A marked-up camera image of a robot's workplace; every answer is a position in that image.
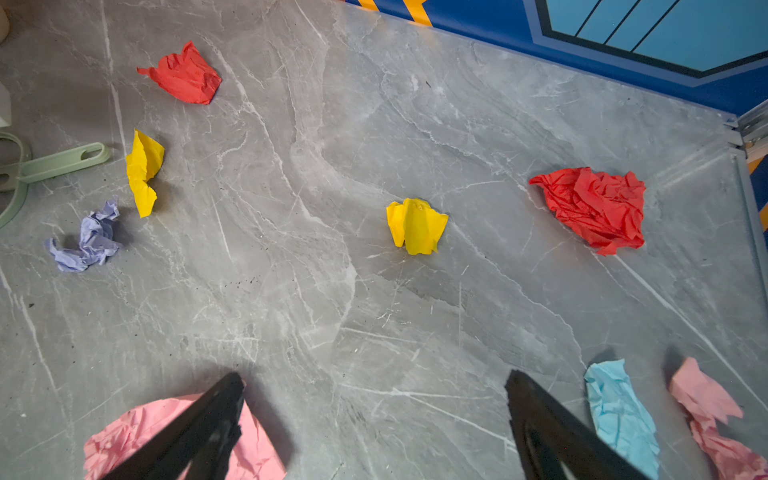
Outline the lilac crumpled paper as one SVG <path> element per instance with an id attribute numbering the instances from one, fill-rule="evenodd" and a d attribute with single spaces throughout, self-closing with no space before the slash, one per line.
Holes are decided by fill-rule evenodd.
<path id="1" fill-rule="evenodd" d="M 116 255 L 123 245 L 114 239 L 114 225 L 120 216 L 117 199 L 105 202 L 104 207 L 84 217 L 80 225 L 77 249 L 59 248 L 51 238 L 45 242 L 62 272 L 80 273 L 94 264 L 103 265 Z"/>

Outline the aluminium corner post right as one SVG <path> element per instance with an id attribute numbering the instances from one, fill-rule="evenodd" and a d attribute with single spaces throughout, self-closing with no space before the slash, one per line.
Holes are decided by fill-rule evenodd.
<path id="1" fill-rule="evenodd" d="M 767 155 L 767 104 L 765 100 L 737 119 L 736 130 L 742 140 L 740 149 L 746 154 L 748 164 Z"/>

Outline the light blue paper strip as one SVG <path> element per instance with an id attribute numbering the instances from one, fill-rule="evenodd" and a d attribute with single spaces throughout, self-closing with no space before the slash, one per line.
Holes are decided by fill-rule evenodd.
<path id="1" fill-rule="evenodd" d="M 584 379 L 597 436 L 650 479 L 659 478 L 656 425 L 638 399 L 625 361 L 593 363 Z"/>

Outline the small red crumpled paper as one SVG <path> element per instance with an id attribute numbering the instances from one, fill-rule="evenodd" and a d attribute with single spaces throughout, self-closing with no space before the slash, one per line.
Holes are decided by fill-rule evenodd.
<path id="1" fill-rule="evenodd" d="M 164 56 L 156 67 L 138 68 L 174 98 L 190 104 L 208 105 L 213 100 L 222 78 L 202 57 L 192 41 L 180 54 Z"/>

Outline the green hand brush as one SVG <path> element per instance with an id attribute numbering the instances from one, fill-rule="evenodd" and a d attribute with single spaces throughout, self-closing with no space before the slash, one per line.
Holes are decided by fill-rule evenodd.
<path id="1" fill-rule="evenodd" d="M 101 165 L 112 158 L 111 149 L 100 142 L 32 158 L 30 147 L 16 135 L 2 132 L 1 140 L 19 148 L 19 160 L 1 167 L 1 192 L 12 193 L 9 204 L 1 212 L 2 228 L 21 210 L 31 184 Z"/>

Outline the small pink crumpled paper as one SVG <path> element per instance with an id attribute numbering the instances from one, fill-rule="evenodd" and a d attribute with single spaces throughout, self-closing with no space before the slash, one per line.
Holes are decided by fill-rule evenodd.
<path id="1" fill-rule="evenodd" d="M 767 478 L 766 458 L 720 434 L 718 424 L 727 425 L 730 417 L 741 419 L 743 411 L 694 358 L 686 358 L 674 373 L 669 392 L 689 414 L 692 437 L 715 465 L 719 479 Z"/>

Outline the yellow crumpled paper ball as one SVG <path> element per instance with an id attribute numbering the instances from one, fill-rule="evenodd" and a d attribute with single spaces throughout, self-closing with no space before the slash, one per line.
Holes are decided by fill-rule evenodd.
<path id="1" fill-rule="evenodd" d="M 449 220 L 428 202 L 411 198 L 392 202 L 386 208 L 386 217 L 394 245 L 405 247 L 409 255 L 436 253 Z"/>

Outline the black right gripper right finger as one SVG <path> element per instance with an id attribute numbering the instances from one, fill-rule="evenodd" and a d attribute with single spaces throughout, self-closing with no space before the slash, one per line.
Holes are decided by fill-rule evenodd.
<path id="1" fill-rule="evenodd" d="M 643 479 L 528 374 L 506 383 L 510 425 L 527 479 Z"/>

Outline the large red crumpled paper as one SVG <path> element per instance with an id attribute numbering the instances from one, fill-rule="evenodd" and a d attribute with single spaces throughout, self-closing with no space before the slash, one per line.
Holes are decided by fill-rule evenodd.
<path id="1" fill-rule="evenodd" d="M 589 167 L 537 175 L 529 184 L 543 190 L 555 218 L 601 256 L 645 245 L 642 232 L 646 185 L 633 172 L 610 175 Z"/>

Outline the yellow folded paper scrap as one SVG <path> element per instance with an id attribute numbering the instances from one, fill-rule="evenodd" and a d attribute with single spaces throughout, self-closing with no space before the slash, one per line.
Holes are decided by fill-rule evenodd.
<path id="1" fill-rule="evenodd" d="M 165 148 L 156 140 L 135 129 L 133 149 L 126 156 L 126 175 L 140 218 L 151 215 L 156 191 L 149 185 L 163 165 Z"/>

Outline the large pink crumpled paper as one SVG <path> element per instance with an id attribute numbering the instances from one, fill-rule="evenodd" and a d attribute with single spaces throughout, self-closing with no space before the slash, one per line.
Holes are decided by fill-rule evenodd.
<path id="1" fill-rule="evenodd" d="M 156 400 L 137 406 L 93 435 L 84 445 L 87 479 L 100 479 L 130 458 L 167 427 L 199 396 L 197 394 Z M 265 429 L 242 407 L 241 436 L 229 459 L 228 479 L 283 479 L 286 468 Z"/>

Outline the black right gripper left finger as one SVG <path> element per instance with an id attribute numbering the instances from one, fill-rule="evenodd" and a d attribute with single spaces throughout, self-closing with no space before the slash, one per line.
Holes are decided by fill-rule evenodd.
<path id="1" fill-rule="evenodd" d="M 122 462 L 107 479 L 223 479 L 242 435 L 245 383 L 236 372 L 213 387 Z"/>

